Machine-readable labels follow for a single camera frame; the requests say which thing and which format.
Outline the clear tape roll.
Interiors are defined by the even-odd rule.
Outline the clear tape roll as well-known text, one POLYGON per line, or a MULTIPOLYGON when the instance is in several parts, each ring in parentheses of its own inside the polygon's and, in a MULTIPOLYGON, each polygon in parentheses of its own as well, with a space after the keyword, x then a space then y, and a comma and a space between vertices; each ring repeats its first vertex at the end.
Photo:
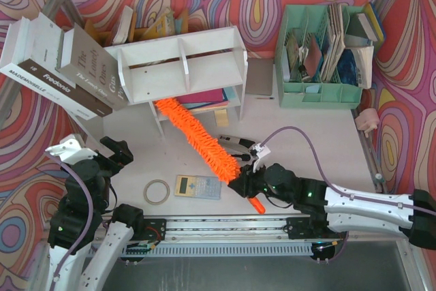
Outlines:
POLYGON ((149 181, 143 191, 144 200, 155 206, 163 204, 169 198, 169 195, 170 187, 161 179, 149 181))

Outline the orange microfiber duster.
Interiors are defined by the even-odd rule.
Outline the orange microfiber duster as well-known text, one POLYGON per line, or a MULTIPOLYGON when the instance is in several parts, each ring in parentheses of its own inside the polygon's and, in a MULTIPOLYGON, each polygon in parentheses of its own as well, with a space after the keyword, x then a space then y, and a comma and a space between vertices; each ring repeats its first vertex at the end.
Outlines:
POLYGON ((213 138, 199 120, 197 120, 175 98, 160 99, 155 102, 159 111, 182 131, 188 143, 198 152, 211 171, 226 183, 228 187, 236 186, 236 179, 241 171, 238 162, 213 138))

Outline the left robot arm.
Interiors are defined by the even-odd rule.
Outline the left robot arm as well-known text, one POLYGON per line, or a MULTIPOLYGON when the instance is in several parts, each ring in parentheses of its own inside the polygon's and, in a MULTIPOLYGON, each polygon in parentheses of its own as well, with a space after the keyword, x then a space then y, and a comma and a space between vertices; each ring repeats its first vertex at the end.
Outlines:
POLYGON ((100 142, 110 157, 86 147, 78 134, 46 149, 68 174, 66 194, 50 220, 46 290, 101 290, 124 246, 144 231, 142 209, 108 208, 110 180, 134 156, 124 140, 105 136, 100 142))

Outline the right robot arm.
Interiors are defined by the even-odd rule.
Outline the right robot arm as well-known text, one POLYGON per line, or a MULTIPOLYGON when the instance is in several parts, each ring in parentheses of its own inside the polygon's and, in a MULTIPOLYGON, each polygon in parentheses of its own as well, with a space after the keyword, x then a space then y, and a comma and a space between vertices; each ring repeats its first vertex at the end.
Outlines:
POLYGON ((280 200, 304 214, 289 218, 289 239, 332 239, 349 231, 390 233, 423 249, 435 249, 435 200, 416 189, 411 195, 358 192, 325 181, 296 176, 280 164, 254 170, 243 166, 229 182, 239 196, 280 200))

